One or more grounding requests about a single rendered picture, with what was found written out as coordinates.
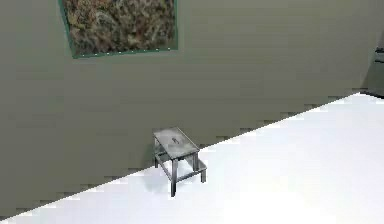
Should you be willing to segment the grey metal side table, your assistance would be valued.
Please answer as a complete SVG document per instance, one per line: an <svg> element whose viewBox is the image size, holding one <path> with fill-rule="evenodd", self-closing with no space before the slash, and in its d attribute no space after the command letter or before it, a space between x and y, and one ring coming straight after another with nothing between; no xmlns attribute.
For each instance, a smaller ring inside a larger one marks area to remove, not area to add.
<svg viewBox="0 0 384 224"><path fill-rule="evenodd" d="M175 137L180 144L172 140ZM199 175L202 183L207 179L207 166L199 158L200 148L179 128L170 127L153 132L154 167L161 167L171 183L171 196L177 191L177 184L193 176ZM192 171L179 176L178 164L186 161Z"/></svg>

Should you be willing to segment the grey room door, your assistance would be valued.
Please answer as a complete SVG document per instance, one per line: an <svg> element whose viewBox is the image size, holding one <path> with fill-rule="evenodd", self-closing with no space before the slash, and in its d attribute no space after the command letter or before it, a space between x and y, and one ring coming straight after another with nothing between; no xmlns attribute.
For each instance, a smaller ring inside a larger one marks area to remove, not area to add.
<svg viewBox="0 0 384 224"><path fill-rule="evenodd" d="M379 37L377 47L384 48L384 31ZM365 93L384 99L384 54L377 54L375 50L364 80Z"/></svg>

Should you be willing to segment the green framed wall picture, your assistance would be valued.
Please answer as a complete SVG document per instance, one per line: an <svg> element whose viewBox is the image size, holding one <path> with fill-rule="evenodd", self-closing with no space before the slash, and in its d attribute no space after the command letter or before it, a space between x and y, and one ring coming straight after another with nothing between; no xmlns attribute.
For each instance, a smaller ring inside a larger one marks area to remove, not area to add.
<svg viewBox="0 0 384 224"><path fill-rule="evenodd" d="M74 59L178 48L177 0L58 0Z"/></svg>

